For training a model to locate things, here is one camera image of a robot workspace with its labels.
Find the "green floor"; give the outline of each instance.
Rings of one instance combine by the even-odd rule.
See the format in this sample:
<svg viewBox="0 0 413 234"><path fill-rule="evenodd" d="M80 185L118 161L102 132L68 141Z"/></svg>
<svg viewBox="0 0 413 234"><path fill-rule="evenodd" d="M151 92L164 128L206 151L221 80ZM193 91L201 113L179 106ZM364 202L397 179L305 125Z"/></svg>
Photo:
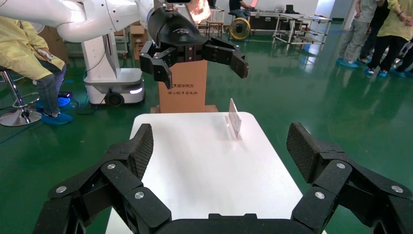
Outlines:
<svg viewBox="0 0 413 234"><path fill-rule="evenodd" d="M368 78L362 68L336 65L341 37L333 30L320 52L318 46L286 51L280 43L272 49L264 36L238 42L249 62L248 78L210 63L206 103L226 111L234 98L239 111L252 113L302 191L308 185L285 147L291 122L301 122L314 136L339 143L359 164L413 189L413 79ZM84 102L84 63L74 58L70 67L62 89ZM35 90L28 79L17 86L22 93ZM110 144L128 139L133 119L158 104L156 83L147 75L145 88L143 105L99 107L87 116L73 109L68 113L75 120L68 125L0 126L0 233L30 233L53 185L96 163ZM0 108L10 104L0 83ZM108 211L102 213L88 233L103 234L108 217ZM327 232L370 233L344 208L338 208Z"/></svg>

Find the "black pants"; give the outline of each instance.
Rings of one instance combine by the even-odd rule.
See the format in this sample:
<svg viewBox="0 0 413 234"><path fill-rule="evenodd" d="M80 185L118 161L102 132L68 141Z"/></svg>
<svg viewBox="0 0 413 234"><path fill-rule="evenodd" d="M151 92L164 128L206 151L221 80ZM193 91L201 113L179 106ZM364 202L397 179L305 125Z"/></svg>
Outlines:
<svg viewBox="0 0 413 234"><path fill-rule="evenodd" d="M410 49L407 54L404 56L403 63L396 68L398 72L404 72L410 65L413 63L413 48Z"/></svg>
<svg viewBox="0 0 413 234"><path fill-rule="evenodd" d="M397 36L377 37L372 61L367 64L367 66L370 69L375 69L380 64L380 69L382 71L389 71L392 67L392 63L397 58L397 55L400 53L403 45L406 42L406 39ZM381 57L383 56L384 51L386 51L387 47L389 47L387 56L380 63Z"/></svg>
<svg viewBox="0 0 413 234"><path fill-rule="evenodd" d="M377 40L377 34L380 30L381 26L379 27L372 27L372 30L370 31L369 37L367 38L366 42L364 43L363 47L361 48L360 52L360 59L366 59L367 56L371 53L371 51L374 49L375 42Z"/></svg>

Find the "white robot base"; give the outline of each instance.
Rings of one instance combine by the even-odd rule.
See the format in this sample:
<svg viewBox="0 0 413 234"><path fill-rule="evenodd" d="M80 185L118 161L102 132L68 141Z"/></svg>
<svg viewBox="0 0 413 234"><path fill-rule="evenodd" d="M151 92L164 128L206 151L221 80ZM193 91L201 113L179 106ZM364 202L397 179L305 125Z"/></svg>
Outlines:
<svg viewBox="0 0 413 234"><path fill-rule="evenodd" d="M116 79L84 79L89 102L94 105L118 106L140 103L145 98L142 71L138 68L121 68Z"/></svg>

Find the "hand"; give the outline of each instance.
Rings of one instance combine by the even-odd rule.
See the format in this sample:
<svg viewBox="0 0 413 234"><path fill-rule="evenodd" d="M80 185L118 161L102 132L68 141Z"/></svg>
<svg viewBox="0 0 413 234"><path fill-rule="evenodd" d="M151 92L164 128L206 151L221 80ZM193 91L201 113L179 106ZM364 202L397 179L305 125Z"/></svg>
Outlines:
<svg viewBox="0 0 413 234"><path fill-rule="evenodd" d="M412 27L413 26L413 19L408 19L405 21L406 26Z"/></svg>
<svg viewBox="0 0 413 234"><path fill-rule="evenodd" d="M399 20L400 20L401 22L406 22L407 17L406 17L406 15L405 15L403 12L399 15Z"/></svg>
<svg viewBox="0 0 413 234"><path fill-rule="evenodd" d="M48 48L43 47L43 48L39 48L39 49L46 51L49 55L52 55L52 53L50 53L50 51L49 51ZM40 54L45 60L50 60L50 59L47 58L47 56L46 56L45 53L39 53L39 54Z"/></svg>

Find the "silver screw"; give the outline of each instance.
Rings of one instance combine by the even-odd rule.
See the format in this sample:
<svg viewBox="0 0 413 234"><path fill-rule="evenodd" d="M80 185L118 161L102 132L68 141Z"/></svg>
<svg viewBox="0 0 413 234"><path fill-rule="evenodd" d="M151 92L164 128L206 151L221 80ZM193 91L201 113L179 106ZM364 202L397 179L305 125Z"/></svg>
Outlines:
<svg viewBox="0 0 413 234"><path fill-rule="evenodd" d="M62 192L66 191L66 186L60 186L56 189L56 193L61 194Z"/></svg>
<svg viewBox="0 0 413 234"><path fill-rule="evenodd" d="M346 166L342 163L337 163L338 168L344 169Z"/></svg>
<svg viewBox="0 0 413 234"><path fill-rule="evenodd" d="M145 196L143 192L137 192L135 193L135 199L141 199Z"/></svg>
<svg viewBox="0 0 413 234"><path fill-rule="evenodd" d="M316 192L315 195L318 199L324 199L325 198L325 195L322 192Z"/></svg>
<svg viewBox="0 0 413 234"><path fill-rule="evenodd" d="M113 168L115 168L115 167L116 167L116 165L113 164L113 163L111 163L111 164L108 165L108 169L109 169L109 170L111 170L111 169L113 169Z"/></svg>
<svg viewBox="0 0 413 234"><path fill-rule="evenodd" d="M392 189L393 189L394 191L396 191L396 193L402 193L402 192L403 192L403 189L400 188L400 187L397 186L397 185L393 185L393 186L392 186Z"/></svg>

